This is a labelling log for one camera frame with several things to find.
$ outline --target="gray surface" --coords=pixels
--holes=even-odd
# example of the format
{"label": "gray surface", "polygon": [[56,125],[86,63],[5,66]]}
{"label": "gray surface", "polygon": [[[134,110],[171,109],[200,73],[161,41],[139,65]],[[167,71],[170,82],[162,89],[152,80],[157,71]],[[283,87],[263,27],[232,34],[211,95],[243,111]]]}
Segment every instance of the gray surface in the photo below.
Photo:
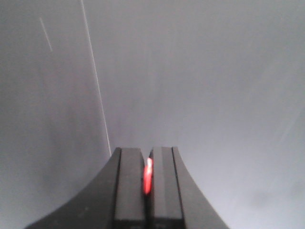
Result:
{"label": "gray surface", "polygon": [[[116,194],[114,220],[115,228],[143,228],[145,224],[142,173],[144,161],[138,148],[122,148],[120,176]],[[124,227],[121,221],[128,223]]]}
{"label": "gray surface", "polygon": [[[112,148],[179,146],[232,229],[305,228],[304,1],[85,8]],[[108,153],[81,4],[2,1],[0,18],[0,228],[15,229]]]}

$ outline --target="gray background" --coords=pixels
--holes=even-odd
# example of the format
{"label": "gray background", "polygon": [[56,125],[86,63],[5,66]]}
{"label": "gray background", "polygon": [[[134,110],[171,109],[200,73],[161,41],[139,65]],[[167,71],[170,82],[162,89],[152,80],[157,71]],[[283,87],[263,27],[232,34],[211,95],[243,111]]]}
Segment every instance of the gray background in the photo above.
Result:
{"label": "gray background", "polygon": [[178,146],[232,229],[304,229],[305,2],[82,6],[0,3],[0,228],[80,191],[106,123],[112,150]]}

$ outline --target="black plastic part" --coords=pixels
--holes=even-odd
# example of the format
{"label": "black plastic part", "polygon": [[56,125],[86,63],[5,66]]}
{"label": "black plastic part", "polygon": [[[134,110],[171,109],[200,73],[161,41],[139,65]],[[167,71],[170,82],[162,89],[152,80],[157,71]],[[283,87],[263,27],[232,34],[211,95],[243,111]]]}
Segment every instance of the black plastic part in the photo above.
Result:
{"label": "black plastic part", "polygon": [[154,147],[150,227],[184,229],[172,149]]}
{"label": "black plastic part", "polygon": [[145,228],[142,188],[144,160],[140,149],[122,148],[113,228]]}
{"label": "black plastic part", "polygon": [[173,147],[173,158],[186,228],[229,229],[193,181],[177,147]]}
{"label": "black plastic part", "polygon": [[95,179],[68,203],[26,229],[111,229],[121,149]]}

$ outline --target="thin white streak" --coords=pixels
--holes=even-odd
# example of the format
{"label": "thin white streak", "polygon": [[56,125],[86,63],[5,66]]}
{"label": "thin white streak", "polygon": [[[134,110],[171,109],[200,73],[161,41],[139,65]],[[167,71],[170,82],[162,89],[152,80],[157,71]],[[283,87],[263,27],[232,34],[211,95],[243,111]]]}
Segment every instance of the thin white streak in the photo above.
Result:
{"label": "thin white streak", "polygon": [[93,50],[92,50],[92,45],[91,45],[91,37],[90,37],[90,33],[89,33],[89,27],[88,27],[88,23],[87,23],[87,17],[86,17],[85,6],[84,6],[83,0],[81,0],[81,9],[82,9],[82,15],[84,17],[84,22],[85,22],[85,26],[86,26],[87,39],[88,39],[90,53],[91,53],[92,68],[93,68],[94,76],[96,78],[97,89],[98,89],[99,96],[100,96],[100,101],[101,101],[102,116],[103,116],[103,121],[104,121],[104,125],[105,125],[105,130],[106,130],[109,156],[111,156],[111,148],[110,148],[110,142],[109,142],[109,136],[108,136],[108,129],[107,129],[107,125],[106,125],[105,112],[104,112],[104,107],[103,107],[103,102],[102,102],[102,94],[101,94],[101,90],[100,90],[99,78],[97,76],[97,71],[96,71],[96,66],[95,66],[95,61],[94,61],[94,55],[93,55]]}
{"label": "thin white streak", "polygon": [[48,36],[48,34],[47,34],[47,30],[46,30],[46,28],[44,27],[44,24],[43,24],[43,21],[42,21],[42,18],[41,18],[41,17],[39,17],[39,20],[40,20],[40,24],[41,24],[41,26],[42,26],[44,35],[45,35],[45,37],[46,37],[46,39],[47,39],[47,42],[48,42],[48,44],[49,44],[50,50],[51,50],[51,52],[52,52],[52,51],[53,51],[53,48],[52,48],[52,46],[51,46],[51,42],[50,42],[49,36]]}

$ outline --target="white wall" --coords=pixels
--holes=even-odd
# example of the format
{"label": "white wall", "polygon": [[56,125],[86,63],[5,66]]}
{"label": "white wall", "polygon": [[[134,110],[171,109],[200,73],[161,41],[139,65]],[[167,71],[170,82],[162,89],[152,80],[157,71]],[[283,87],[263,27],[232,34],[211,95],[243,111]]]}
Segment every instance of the white wall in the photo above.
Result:
{"label": "white wall", "polygon": [[[178,146],[232,229],[305,228],[305,3],[84,3],[112,149]],[[108,147],[80,2],[4,6],[0,227],[21,228]]]}

